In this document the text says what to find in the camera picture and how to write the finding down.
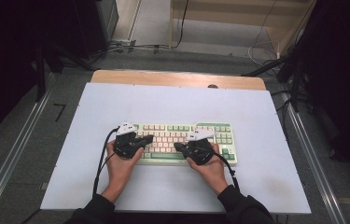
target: person's left hand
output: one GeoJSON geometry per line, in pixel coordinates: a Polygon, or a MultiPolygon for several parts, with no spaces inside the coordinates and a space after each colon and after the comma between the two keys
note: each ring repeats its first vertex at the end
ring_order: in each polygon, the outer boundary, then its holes
{"type": "Polygon", "coordinates": [[[107,144],[107,157],[113,155],[106,163],[108,170],[108,186],[102,196],[114,203],[125,189],[131,178],[134,165],[142,157],[143,148],[139,148],[133,158],[123,159],[114,152],[114,141],[107,144]]]}

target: person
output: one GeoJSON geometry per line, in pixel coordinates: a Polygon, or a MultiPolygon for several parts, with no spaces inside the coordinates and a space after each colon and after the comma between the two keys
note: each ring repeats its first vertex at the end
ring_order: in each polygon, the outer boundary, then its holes
{"type": "MultiPolygon", "coordinates": [[[[215,152],[219,152],[218,145],[212,144],[212,147],[215,152]]],[[[107,144],[106,150],[107,155],[114,153],[114,141],[107,144]]],[[[130,160],[124,160],[114,154],[107,161],[109,182],[105,190],[100,195],[95,195],[85,208],[77,209],[64,223],[114,223],[114,203],[125,189],[142,153],[143,149],[139,148],[130,160]]],[[[271,214],[261,203],[251,196],[244,196],[233,185],[227,183],[223,162],[217,156],[205,165],[197,165],[190,158],[187,158],[187,161],[217,195],[227,212],[226,219],[229,223],[274,223],[271,214]]]]}

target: keyboard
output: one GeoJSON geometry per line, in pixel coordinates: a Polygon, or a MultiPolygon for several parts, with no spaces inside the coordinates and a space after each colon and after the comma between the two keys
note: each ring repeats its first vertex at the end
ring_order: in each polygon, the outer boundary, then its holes
{"type": "Polygon", "coordinates": [[[133,125],[138,128],[137,137],[148,134],[154,135],[154,141],[145,147],[139,164],[188,165],[183,154],[175,150],[174,143],[186,144],[188,133],[195,129],[216,131],[217,134],[208,138],[208,141],[219,145],[220,154],[229,164],[236,164],[237,162],[232,126],[229,123],[133,123],[133,125]]]}

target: white board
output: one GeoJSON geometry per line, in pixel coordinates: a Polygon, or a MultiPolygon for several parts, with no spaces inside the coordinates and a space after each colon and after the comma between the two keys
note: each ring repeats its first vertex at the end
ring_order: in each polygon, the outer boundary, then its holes
{"type": "MultiPolygon", "coordinates": [[[[100,83],[86,85],[41,209],[76,209],[88,203],[104,140],[124,121],[229,122],[237,148],[234,170],[241,192],[255,197],[272,213],[311,213],[267,91],[100,83]]],[[[228,170],[225,172],[231,184],[228,170]]],[[[107,181],[104,169],[98,192],[107,181]]],[[[214,192],[188,166],[157,165],[136,165],[116,210],[225,211],[214,192]]]]}

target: black sleeve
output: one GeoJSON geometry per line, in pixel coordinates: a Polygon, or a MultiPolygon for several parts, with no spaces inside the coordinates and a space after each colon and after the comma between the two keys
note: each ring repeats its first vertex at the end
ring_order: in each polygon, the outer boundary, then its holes
{"type": "Polygon", "coordinates": [[[78,209],[64,224],[101,224],[113,223],[112,215],[114,212],[114,204],[96,194],[95,197],[83,209],[78,209]]]}
{"type": "Polygon", "coordinates": [[[268,210],[251,196],[245,197],[233,185],[229,185],[218,196],[227,211],[227,220],[231,223],[275,223],[268,210]]]}

